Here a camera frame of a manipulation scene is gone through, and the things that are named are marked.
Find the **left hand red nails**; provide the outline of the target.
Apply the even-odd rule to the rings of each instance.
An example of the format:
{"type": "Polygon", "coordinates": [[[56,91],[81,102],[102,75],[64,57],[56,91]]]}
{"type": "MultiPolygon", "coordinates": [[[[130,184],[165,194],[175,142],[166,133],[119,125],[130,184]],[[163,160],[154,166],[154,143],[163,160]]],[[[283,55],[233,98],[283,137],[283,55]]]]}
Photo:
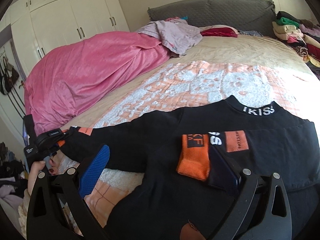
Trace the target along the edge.
{"type": "MultiPolygon", "coordinates": [[[[49,173],[51,175],[57,175],[58,174],[58,169],[59,169],[59,165],[61,163],[63,156],[62,153],[59,151],[57,152],[56,155],[54,155],[53,157],[50,157],[48,159],[48,164],[50,166],[50,168],[48,169],[49,173]]],[[[28,177],[28,193],[31,196],[35,182],[38,178],[38,175],[40,172],[43,171],[44,167],[46,166],[46,161],[42,160],[42,161],[35,161],[30,169],[29,172],[29,177],[28,177]]]]}

